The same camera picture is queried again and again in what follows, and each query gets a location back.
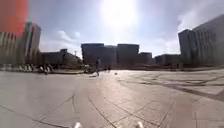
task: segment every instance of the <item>person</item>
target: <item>person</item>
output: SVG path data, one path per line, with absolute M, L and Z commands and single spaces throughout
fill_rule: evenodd
M 95 66 L 96 66 L 97 76 L 99 76 L 99 66 L 100 66 L 100 58 L 99 57 L 96 60 Z

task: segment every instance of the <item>paved ground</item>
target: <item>paved ground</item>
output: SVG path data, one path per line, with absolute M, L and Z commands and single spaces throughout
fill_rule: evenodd
M 224 128 L 223 85 L 224 70 L 0 72 L 0 128 Z

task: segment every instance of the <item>sun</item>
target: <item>sun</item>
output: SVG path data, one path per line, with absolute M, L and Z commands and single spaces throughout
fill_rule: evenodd
M 101 13 L 104 22 L 112 28 L 125 28 L 137 22 L 135 0 L 103 0 Z

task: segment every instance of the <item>skyscraper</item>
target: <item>skyscraper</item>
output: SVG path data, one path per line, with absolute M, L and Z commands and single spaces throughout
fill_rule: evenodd
M 15 63 L 17 44 L 15 33 L 0 32 L 0 64 Z
M 20 63 L 33 63 L 38 52 L 41 28 L 32 22 L 26 23 L 23 35 L 19 40 L 18 61 Z
M 184 63 L 224 64 L 224 15 L 178 34 Z

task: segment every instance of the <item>building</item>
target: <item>building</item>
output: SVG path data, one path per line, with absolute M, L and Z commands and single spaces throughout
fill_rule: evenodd
M 81 44 L 82 57 L 85 64 L 94 65 L 97 58 L 102 59 L 104 55 L 104 44 L 85 43 Z
M 39 50 L 41 28 L 32 22 L 26 23 L 22 37 L 18 46 L 19 63 L 35 63 Z
M 162 66 L 172 66 L 180 63 L 179 54 L 163 54 L 155 57 L 155 63 Z
M 114 68 L 117 65 L 117 47 L 113 45 L 104 46 L 103 62 L 105 67 Z
M 198 49 L 195 33 L 189 29 L 186 29 L 180 32 L 178 36 L 182 62 L 184 64 L 197 64 Z
M 224 15 L 178 34 L 184 63 L 224 64 Z
M 12 32 L 0 32 L 0 64 L 15 64 L 17 35 Z
M 117 63 L 119 66 L 129 66 L 137 62 L 139 45 L 137 44 L 118 44 Z
M 152 62 L 151 52 L 141 52 L 138 54 L 137 62 L 141 64 L 150 64 Z
M 75 67 L 81 63 L 81 59 L 67 51 L 61 49 L 58 52 L 42 52 L 41 63 L 50 64 L 54 68 L 60 67 Z
M 22 35 L 0 32 L 0 64 L 36 63 L 41 29 L 28 22 Z

